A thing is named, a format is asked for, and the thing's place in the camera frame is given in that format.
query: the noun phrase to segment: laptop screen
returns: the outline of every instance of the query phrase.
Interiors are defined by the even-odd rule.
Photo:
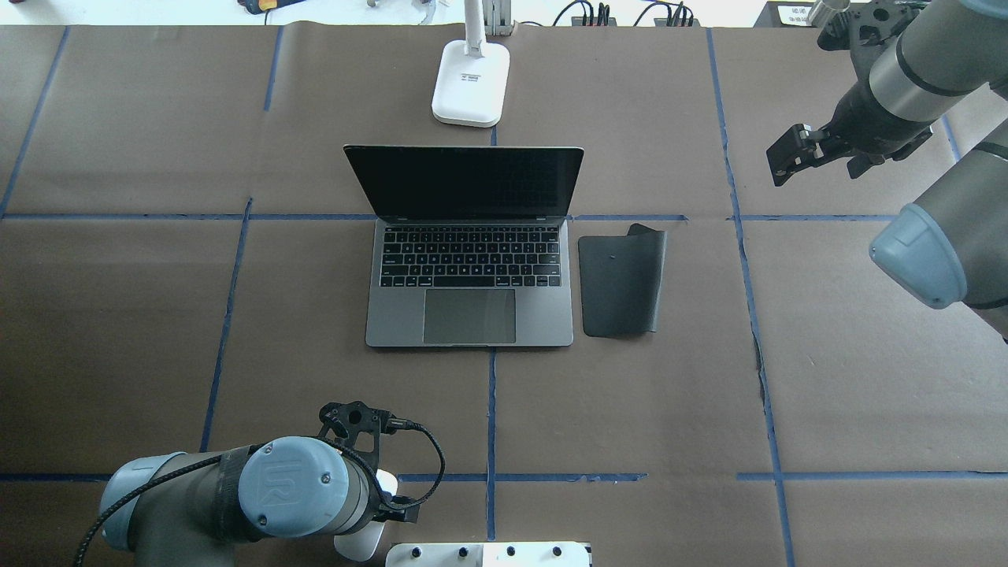
[[[375,214],[416,220],[566,215],[580,147],[346,145]]]

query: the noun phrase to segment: open laptop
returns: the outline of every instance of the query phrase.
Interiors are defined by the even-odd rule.
[[[579,147],[346,145],[375,223],[370,346],[574,342]]]

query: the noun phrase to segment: white floor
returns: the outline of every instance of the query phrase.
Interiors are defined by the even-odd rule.
[[[433,24],[461,22],[463,0],[435,2]],[[549,25],[569,0],[514,0],[512,17]],[[690,0],[687,5],[705,26],[751,27],[764,0]],[[645,0],[613,0],[610,15],[619,25],[631,25],[648,3]],[[419,0],[377,0],[371,8],[365,0],[303,0],[263,15],[251,15],[236,0],[25,0],[20,4],[0,2],[0,25],[4,24],[93,24],[93,25],[281,25],[297,20],[332,24],[418,24],[428,5]],[[557,25],[570,25],[581,7],[566,11]],[[653,17],[665,13],[652,8],[640,25],[653,25]]]

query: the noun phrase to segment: space bar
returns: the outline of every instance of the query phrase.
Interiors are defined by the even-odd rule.
[[[434,288],[493,288],[493,275],[435,275]]]

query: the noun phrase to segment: light blue joint cap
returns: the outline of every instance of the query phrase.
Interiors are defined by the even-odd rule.
[[[944,309],[966,297],[966,272],[949,237],[927,211],[910,203],[875,240],[868,254],[927,307]]]
[[[281,437],[259,448],[238,479],[238,503],[259,530],[277,538],[313,534],[347,500],[347,465],[309,437]]]
[[[1008,20],[1008,0],[959,0],[967,8],[974,12]]]
[[[169,455],[143,457],[119,467],[119,470],[109,479],[109,483],[105,485],[102,501],[98,504],[98,514],[102,514],[110,505],[119,501],[119,498],[146,484],[154,477],[158,469],[164,466],[164,463],[184,454],[184,452],[178,451]],[[139,499],[139,496],[133,498],[105,521],[102,537],[113,549],[129,551],[129,521],[133,517],[133,508],[136,507],[136,502]]]

